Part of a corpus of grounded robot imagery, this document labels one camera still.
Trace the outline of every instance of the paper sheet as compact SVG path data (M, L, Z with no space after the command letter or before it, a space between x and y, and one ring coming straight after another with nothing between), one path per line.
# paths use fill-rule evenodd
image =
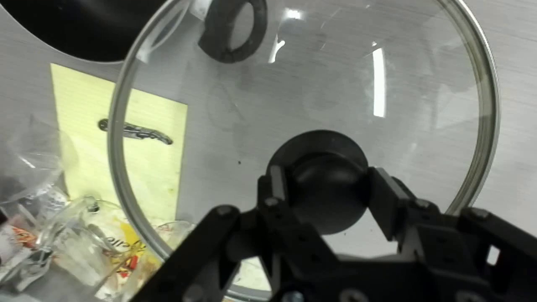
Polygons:
M108 119L115 84L53 64L58 119L76 151L76 165L66 168L71 198L98 193L118 203L108 165L108 136L98 123ZM127 163L137 198L152 223L174 222L180 193L182 158L189 107L142 91L132 92L128 123L160 131L174 139L125 139Z

